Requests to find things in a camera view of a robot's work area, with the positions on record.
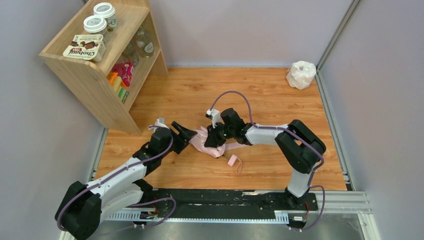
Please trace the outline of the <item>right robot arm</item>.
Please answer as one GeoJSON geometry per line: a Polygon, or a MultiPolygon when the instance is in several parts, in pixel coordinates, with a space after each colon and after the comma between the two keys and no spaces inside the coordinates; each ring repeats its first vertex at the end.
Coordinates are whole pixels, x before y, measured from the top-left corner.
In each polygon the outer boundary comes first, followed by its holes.
{"type": "Polygon", "coordinates": [[[205,115],[211,119],[211,125],[206,128],[205,147],[221,147],[228,139],[242,146],[279,147],[292,167],[289,184],[284,190],[286,201],[292,205],[304,201],[313,173],[322,165],[327,147],[301,120],[283,125],[246,123],[233,108],[223,112],[210,109],[205,115]]]}

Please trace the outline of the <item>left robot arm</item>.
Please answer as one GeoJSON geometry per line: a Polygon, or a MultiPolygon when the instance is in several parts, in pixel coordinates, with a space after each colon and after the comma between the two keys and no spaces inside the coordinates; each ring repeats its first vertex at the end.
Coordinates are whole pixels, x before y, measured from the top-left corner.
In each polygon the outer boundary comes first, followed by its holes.
{"type": "Polygon", "coordinates": [[[171,128],[158,118],[149,141],[144,143],[123,165],[97,180],[72,183],[54,216],[57,227],[77,240],[94,234],[110,215],[139,204],[146,192],[138,184],[156,170],[169,153],[180,154],[197,135],[172,122],[171,128]]]}

